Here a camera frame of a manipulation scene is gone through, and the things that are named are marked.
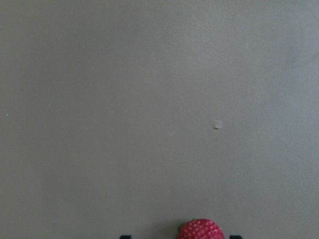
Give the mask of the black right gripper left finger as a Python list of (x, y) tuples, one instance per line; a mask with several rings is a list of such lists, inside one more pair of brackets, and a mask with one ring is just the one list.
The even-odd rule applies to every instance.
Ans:
[(121, 235), (119, 239), (131, 239), (131, 235)]

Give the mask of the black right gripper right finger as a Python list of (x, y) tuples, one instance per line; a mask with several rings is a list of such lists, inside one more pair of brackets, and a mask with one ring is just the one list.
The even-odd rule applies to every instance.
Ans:
[(230, 235), (229, 239), (242, 239), (241, 235)]

